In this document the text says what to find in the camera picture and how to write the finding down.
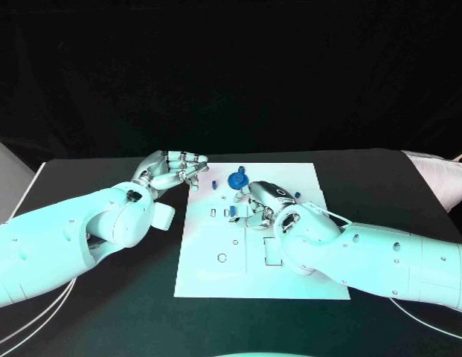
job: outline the robotic hand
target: robotic hand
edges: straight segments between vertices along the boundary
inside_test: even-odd
[[[353,223],[320,208],[302,205],[275,184],[256,181],[235,196],[249,196],[253,215],[232,225],[274,227],[282,264],[295,273],[315,270],[337,283],[374,295],[436,303],[462,311],[462,245],[377,225]],[[337,226],[330,217],[346,222]]]
[[[115,251],[132,247],[150,226],[167,230],[174,209],[154,202],[186,182],[197,189],[207,157],[157,151],[130,182],[68,199],[0,225],[0,307],[68,283]]]

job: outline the blue object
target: blue object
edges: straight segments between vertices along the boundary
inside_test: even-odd
[[[238,168],[236,173],[230,174],[227,183],[230,188],[233,188],[235,190],[239,190],[243,186],[249,184],[249,178],[246,177],[243,166]]]

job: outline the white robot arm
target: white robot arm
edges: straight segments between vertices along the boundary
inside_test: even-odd
[[[249,194],[253,216],[233,225],[268,229],[282,247],[282,262],[295,273],[315,270],[335,282],[374,295],[436,303],[462,311],[462,245],[405,231],[353,223],[312,202],[295,199],[276,185],[252,182],[235,201]],[[337,226],[330,214],[347,224]]]
[[[197,189],[207,157],[157,151],[130,182],[68,199],[0,225],[0,307],[68,283],[101,260],[167,230],[174,209],[154,202],[183,181]]]

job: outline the black table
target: black table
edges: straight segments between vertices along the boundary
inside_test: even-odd
[[[130,180],[142,158],[46,163],[17,214]],[[212,162],[312,162],[328,209],[356,222],[462,243],[410,160],[386,149],[212,155]],[[389,299],[350,289],[351,300],[174,297],[187,185],[160,202],[176,210],[167,232],[112,254],[79,278],[59,313],[14,356],[462,356],[462,340],[419,324]],[[0,309],[0,337],[45,309],[60,290]],[[402,301],[426,322],[462,335],[462,314]],[[0,352],[30,333],[23,333]]]

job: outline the white pillow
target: white pillow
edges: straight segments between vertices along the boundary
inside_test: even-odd
[[[446,210],[462,201],[462,162],[439,156],[402,150],[420,172],[426,184]]]

